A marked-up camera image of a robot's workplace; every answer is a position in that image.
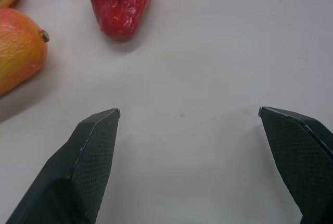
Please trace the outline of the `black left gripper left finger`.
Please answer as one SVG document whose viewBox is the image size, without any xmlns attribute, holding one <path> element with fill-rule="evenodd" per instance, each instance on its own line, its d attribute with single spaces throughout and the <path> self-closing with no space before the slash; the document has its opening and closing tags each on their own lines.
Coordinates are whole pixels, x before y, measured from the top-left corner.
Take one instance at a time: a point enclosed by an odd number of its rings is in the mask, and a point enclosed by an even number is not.
<svg viewBox="0 0 333 224">
<path fill-rule="evenodd" d="M 95 223 L 111 172 L 119 109 L 81 121 L 46 162 L 7 223 Z"/>
</svg>

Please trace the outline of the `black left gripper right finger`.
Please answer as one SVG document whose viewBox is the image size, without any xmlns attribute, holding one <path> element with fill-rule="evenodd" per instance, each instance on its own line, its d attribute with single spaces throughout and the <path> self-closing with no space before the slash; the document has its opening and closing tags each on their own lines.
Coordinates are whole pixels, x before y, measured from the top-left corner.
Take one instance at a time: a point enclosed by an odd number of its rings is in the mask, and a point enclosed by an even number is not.
<svg viewBox="0 0 333 224">
<path fill-rule="evenodd" d="M 263 106 L 259 117 L 301 223 L 332 223 L 332 132 L 292 111 Z"/>
</svg>

